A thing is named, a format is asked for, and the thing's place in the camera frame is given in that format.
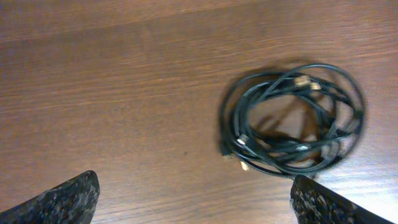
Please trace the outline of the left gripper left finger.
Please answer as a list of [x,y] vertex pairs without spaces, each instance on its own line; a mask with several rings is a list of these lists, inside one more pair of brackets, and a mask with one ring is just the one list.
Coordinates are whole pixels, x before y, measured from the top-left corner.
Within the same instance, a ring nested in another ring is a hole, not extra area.
[[88,170],[1,212],[1,223],[91,223],[99,196],[98,177]]

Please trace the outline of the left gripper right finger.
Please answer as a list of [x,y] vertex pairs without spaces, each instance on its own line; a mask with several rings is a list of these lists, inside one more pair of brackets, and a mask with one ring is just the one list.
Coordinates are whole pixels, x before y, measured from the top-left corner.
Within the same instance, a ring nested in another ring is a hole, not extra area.
[[304,175],[294,179],[290,204],[299,224],[392,224]]

